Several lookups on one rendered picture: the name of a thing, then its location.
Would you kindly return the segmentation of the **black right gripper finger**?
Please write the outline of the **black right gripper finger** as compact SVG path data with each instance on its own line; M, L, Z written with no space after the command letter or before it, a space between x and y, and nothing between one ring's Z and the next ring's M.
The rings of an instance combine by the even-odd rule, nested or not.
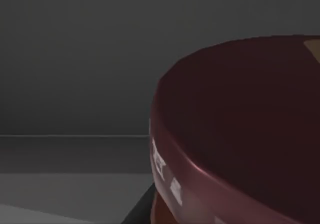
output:
M121 224L151 224L151 211L155 194L156 188L152 184Z

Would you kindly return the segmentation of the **dark red can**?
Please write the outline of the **dark red can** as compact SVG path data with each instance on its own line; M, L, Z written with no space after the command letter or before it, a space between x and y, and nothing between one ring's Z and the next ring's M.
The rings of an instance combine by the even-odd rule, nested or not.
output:
M180 59L150 109L151 224L320 224L320 35Z

